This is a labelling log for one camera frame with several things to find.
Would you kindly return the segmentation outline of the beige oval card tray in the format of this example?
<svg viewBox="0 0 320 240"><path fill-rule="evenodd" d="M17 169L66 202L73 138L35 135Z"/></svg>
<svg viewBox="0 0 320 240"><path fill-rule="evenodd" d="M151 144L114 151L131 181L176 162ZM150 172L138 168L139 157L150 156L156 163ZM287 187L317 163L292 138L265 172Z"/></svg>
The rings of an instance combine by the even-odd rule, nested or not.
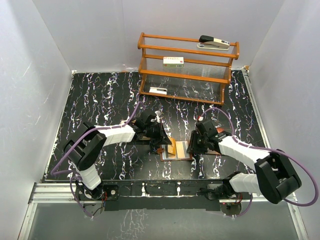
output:
<svg viewBox="0 0 320 240"><path fill-rule="evenodd" d="M124 143L138 143L141 141L150 141L147 136L147 125L138 119L130 121L120 129L120 140Z"/></svg>

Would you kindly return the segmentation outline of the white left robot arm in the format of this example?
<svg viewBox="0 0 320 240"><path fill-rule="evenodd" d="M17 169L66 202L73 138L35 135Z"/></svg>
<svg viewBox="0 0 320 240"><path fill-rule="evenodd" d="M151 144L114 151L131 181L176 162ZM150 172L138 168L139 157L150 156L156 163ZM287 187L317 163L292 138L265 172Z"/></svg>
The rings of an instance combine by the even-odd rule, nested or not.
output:
<svg viewBox="0 0 320 240"><path fill-rule="evenodd" d="M82 123L65 143L63 153L67 154L72 149L67 154L67 159L75 167L76 176L83 184L81 191L88 198L97 200L103 195L104 184L95 166L101 151L108 146L122 143L149 144L156 147L170 145L172 141L166 134L159 111L146 110L119 125Z"/></svg>

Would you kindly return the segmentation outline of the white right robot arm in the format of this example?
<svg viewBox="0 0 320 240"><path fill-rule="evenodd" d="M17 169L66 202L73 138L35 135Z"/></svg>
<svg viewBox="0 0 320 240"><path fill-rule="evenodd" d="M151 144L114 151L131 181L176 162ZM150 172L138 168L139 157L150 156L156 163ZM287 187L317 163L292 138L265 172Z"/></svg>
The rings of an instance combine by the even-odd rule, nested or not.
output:
<svg viewBox="0 0 320 240"><path fill-rule="evenodd" d="M203 120L195 125L187 151L191 154L214 151L254 171L253 174L233 173L224 180L223 194L230 199L246 192L263 195L269 202L278 204L302 186L287 156L255 149L229 132L219 132L211 120Z"/></svg>

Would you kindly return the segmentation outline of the gold credit card black stripe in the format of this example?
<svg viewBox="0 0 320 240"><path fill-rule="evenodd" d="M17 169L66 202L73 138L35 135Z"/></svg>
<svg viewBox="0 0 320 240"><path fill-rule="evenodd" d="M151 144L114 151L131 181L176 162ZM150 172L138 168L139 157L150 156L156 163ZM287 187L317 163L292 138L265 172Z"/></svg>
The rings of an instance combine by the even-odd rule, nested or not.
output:
<svg viewBox="0 0 320 240"><path fill-rule="evenodd" d="M176 142L176 155L178 159L188 159L189 154L187 153L188 142L178 141Z"/></svg>

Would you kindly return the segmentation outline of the brown leather card holder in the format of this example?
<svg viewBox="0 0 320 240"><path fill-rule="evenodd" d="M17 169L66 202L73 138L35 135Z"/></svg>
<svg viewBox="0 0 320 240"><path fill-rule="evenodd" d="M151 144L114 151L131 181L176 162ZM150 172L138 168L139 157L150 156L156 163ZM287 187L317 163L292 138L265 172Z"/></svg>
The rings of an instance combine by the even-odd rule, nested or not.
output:
<svg viewBox="0 0 320 240"><path fill-rule="evenodd" d="M157 153L160 155L162 162L170 161L190 161L192 155L187 152L189 143L187 141L176 141L174 145L162 144L157 149Z"/></svg>

